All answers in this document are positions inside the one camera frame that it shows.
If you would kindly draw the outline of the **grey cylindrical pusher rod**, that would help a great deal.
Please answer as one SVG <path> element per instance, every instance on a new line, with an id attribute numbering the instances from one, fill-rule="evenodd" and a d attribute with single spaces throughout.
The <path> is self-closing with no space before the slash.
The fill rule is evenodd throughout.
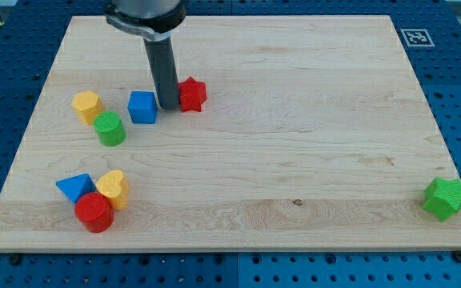
<path id="1" fill-rule="evenodd" d="M 159 105 L 164 110 L 180 107 L 178 76 L 170 37 L 161 41 L 145 40 L 147 58 Z"/>

